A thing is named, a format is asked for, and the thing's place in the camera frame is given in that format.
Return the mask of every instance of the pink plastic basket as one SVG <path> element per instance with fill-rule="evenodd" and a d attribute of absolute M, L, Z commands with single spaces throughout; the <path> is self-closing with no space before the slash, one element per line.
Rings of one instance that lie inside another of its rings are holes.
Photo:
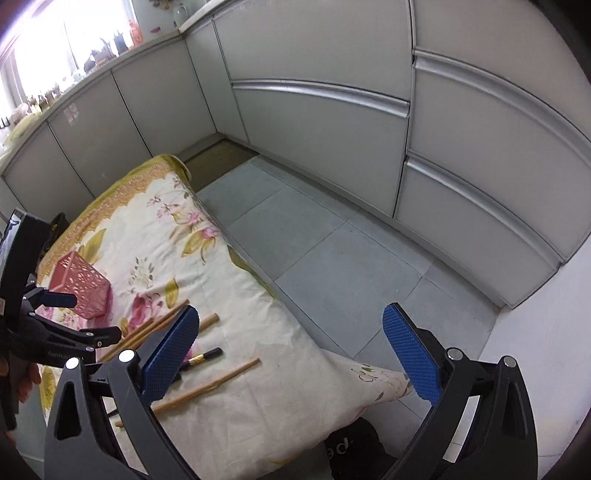
<path fill-rule="evenodd" d="M 49 282 L 49 289 L 59 293 L 73 293 L 78 304 L 72 310 L 90 320 L 103 315 L 111 284 L 77 252 L 60 258 Z"/>

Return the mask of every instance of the blue gripper pad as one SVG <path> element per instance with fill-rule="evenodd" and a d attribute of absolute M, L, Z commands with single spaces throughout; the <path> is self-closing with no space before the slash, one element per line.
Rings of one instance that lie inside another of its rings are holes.
<path fill-rule="evenodd" d="M 414 331 L 414 325 L 406 321 L 394 304 L 384 309 L 382 325 L 386 338 L 402 363 L 418 396 L 435 406 L 443 394 L 439 368 Z"/>
<path fill-rule="evenodd" d="M 183 307 L 177 314 L 175 320 L 171 322 L 171 326 L 164 331 L 162 340 L 155 346 L 150 357 L 146 360 L 142 367 L 142 388 L 141 398 L 145 405 L 150 405 L 153 401 L 160 400 L 164 397 L 174 376 L 191 345 L 195 341 L 199 333 L 199 314 L 195 308 L 186 306 Z M 162 332 L 153 332 L 150 336 L 162 335 Z M 140 347 L 138 353 L 141 355 L 145 353 L 143 347 Z"/>

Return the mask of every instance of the black shoe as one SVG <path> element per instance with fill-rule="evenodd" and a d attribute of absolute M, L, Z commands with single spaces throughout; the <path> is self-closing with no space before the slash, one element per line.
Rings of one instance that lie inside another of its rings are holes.
<path fill-rule="evenodd" d="M 378 432 L 359 418 L 324 441 L 335 480 L 379 480 L 394 464 L 379 441 Z"/>

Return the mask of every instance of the brown floor mat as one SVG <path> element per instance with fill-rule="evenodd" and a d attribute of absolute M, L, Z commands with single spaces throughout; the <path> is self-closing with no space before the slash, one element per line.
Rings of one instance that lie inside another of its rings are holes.
<path fill-rule="evenodd" d="M 257 152 L 229 140 L 221 140 L 185 162 L 191 172 L 191 186 L 198 192 Z"/>

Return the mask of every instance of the floral tablecloth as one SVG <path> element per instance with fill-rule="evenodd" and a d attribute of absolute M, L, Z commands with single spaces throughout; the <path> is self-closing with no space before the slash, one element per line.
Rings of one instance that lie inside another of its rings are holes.
<path fill-rule="evenodd" d="M 318 348 L 226 242 L 189 175 L 175 157 L 146 162 L 96 199 L 40 264 L 47 286 L 57 260 L 77 250 L 111 282 L 107 314 L 87 322 L 67 309 L 40 313 L 77 329 L 118 325 L 124 335 L 185 299 L 201 318 L 217 313 L 220 322 L 200 334 L 191 354 L 220 346 L 224 355 L 184 373 L 164 400 L 253 357 L 261 364 L 160 422 L 204 480 L 257 478 L 411 386 L 400 372 Z M 59 374 L 43 368 L 46 413 Z M 114 428 L 130 464 L 141 468 L 132 439 Z"/>

